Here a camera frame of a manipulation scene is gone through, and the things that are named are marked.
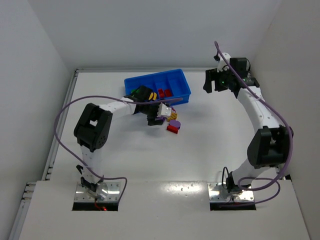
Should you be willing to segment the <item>yellow rounded lego block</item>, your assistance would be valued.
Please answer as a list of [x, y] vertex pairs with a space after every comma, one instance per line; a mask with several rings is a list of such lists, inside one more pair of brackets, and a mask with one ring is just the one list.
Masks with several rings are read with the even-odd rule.
[[157, 99], [157, 93], [156, 92], [152, 92], [150, 95], [149, 95], [149, 98], [148, 100], [149, 101], [155, 101]]

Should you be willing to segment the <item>green rectangular lego brick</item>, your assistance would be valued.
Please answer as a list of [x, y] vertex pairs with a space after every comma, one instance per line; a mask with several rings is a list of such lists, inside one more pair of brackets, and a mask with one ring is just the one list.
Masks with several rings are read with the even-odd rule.
[[136, 88], [136, 89], [132, 90], [130, 95], [134, 96], [135, 94], [137, 94], [139, 92], [139, 90], [140, 90], [139, 88]]

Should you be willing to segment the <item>red scalloped lego block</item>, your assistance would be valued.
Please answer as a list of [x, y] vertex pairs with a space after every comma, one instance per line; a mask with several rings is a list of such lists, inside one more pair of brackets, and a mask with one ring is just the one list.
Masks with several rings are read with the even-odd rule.
[[165, 98], [165, 93], [161, 88], [158, 89], [158, 96], [160, 99]]

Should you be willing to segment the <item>purple lego brick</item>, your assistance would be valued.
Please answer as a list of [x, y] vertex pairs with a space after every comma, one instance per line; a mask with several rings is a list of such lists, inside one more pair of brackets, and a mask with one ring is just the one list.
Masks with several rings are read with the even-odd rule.
[[161, 126], [163, 125], [163, 123], [166, 121], [166, 118], [165, 117], [157, 117], [155, 120], [154, 120], [154, 124], [156, 126]]

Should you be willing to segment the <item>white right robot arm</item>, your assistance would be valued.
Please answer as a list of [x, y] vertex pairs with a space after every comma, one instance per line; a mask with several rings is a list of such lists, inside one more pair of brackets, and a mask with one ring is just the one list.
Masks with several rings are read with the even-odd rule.
[[230, 57], [224, 53], [214, 59], [218, 66], [206, 70], [203, 89], [207, 93], [231, 91], [244, 107], [254, 129], [246, 160], [225, 178], [225, 189], [229, 193], [238, 192], [241, 188], [248, 188], [266, 170], [287, 162], [293, 132], [264, 104], [260, 84], [251, 76], [251, 64], [247, 58]]

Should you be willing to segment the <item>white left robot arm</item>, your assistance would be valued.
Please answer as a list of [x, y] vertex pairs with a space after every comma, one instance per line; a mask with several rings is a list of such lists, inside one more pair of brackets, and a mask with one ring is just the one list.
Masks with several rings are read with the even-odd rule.
[[105, 199], [107, 184], [101, 173], [102, 148], [107, 142], [111, 123], [121, 117], [142, 113], [148, 126], [161, 126], [172, 113], [166, 102], [157, 102], [152, 89], [140, 86], [129, 95], [108, 104], [88, 103], [73, 131], [80, 145], [83, 164], [76, 166], [81, 174], [80, 184], [97, 199]]

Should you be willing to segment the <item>red rectangular lego brick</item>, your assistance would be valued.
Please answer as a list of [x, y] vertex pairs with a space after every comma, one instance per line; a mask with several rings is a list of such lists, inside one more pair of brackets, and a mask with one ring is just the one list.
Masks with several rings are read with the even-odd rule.
[[173, 96], [173, 94], [172, 94], [172, 92], [171, 92], [170, 89], [165, 89], [165, 90], [164, 90], [164, 94], [165, 94], [165, 97], [166, 97], [166, 98], [170, 98], [170, 97]]

